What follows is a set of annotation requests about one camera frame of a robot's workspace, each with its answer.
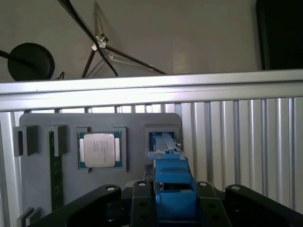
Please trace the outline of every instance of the black round disc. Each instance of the black round disc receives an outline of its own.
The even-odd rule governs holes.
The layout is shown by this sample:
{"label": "black round disc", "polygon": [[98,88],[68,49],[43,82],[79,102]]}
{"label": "black round disc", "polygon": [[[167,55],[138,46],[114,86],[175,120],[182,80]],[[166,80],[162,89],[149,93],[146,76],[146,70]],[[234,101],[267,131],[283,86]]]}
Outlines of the black round disc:
{"label": "black round disc", "polygon": [[13,60],[8,60],[9,73],[16,81],[50,79],[55,69],[51,53],[43,46],[25,43],[16,46],[11,53],[13,56],[31,62],[31,68]]}

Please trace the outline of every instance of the gray wall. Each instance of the gray wall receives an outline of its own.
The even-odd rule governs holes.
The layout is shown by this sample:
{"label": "gray wall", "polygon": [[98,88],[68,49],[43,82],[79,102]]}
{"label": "gray wall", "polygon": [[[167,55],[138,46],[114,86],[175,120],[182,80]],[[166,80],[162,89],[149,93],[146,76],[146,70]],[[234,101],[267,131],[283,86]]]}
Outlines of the gray wall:
{"label": "gray wall", "polygon": [[[72,0],[94,30],[94,0]],[[110,44],[167,73],[260,69],[255,0],[98,0]],[[54,77],[81,76],[91,41],[56,0],[1,0],[0,49],[34,42],[51,51]],[[121,76],[150,73],[116,63]],[[96,77],[113,76],[106,67]],[[0,81],[12,81],[0,59]]]}

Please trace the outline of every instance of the blue plastic part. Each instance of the blue plastic part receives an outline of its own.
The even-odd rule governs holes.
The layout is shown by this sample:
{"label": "blue plastic part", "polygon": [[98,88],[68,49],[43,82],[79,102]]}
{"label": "blue plastic part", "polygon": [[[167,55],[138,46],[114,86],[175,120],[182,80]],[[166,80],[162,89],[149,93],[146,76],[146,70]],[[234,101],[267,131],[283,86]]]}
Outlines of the blue plastic part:
{"label": "blue plastic part", "polygon": [[[171,133],[153,133],[150,141],[153,150],[148,157],[155,160],[154,183],[159,184],[155,188],[160,188],[155,191],[159,220],[195,220],[196,181],[184,153],[177,147]],[[170,184],[174,189],[166,190]],[[182,190],[176,189],[178,185],[182,185]]]}
{"label": "blue plastic part", "polygon": [[194,220],[196,198],[195,192],[163,191],[156,193],[159,220]]}
{"label": "blue plastic part", "polygon": [[190,184],[187,160],[156,159],[156,183]]}

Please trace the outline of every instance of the cpu processor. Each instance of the cpu processor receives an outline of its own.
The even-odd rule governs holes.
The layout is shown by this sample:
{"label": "cpu processor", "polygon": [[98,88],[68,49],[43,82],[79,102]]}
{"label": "cpu processor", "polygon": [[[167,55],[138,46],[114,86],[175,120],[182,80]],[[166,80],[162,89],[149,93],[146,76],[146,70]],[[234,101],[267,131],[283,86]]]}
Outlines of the cpu processor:
{"label": "cpu processor", "polygon": [[78,132],[79,169],[122,167],[121,132]]}

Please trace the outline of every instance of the silver bolt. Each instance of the silver bolt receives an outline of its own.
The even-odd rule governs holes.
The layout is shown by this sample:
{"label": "silver bolt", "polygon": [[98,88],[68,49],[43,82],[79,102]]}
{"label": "silver bolt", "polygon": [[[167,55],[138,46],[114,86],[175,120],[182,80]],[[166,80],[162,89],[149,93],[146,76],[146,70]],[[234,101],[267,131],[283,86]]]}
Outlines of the silver bolt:
{"label": "silver bolt", "polygon": [[115,187],[113,187],[113,186],[107,188],[108,191],[113,191],[114,189],[115,189]]}
{"label": "silver bolt", "polygon": [[238,186],[233,186],[232,189],[236,190],[236,191],[240,191],[241,188],[239,188]]}
{"label": "silver bolt", "polygon": [[207,186],[207,183],[201,182],[201,183],[199,183],[199,185],[202,186],[202,187],[206,187],[206,186]]}

